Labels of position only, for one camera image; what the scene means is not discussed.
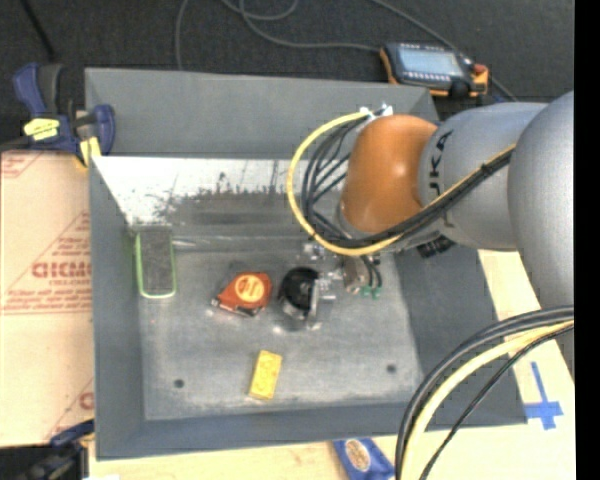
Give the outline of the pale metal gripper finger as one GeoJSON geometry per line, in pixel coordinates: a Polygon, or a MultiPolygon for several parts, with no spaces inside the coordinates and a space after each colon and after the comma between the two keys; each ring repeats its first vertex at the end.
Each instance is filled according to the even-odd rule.
{"type": "Polygon", "coordinates": [[[337,301],[333,283],[327,278],[318,278],[312,284],[309,297],[309,310],[305,319],[309,330],[320,329],[330,320],[337,301]]]}
{"type": "Polygon", "coordinates": [[[329,252],[321,244],[308,241],[302,244],[299,258],[310,264],[324,264],[329,258],[329,252]]]}

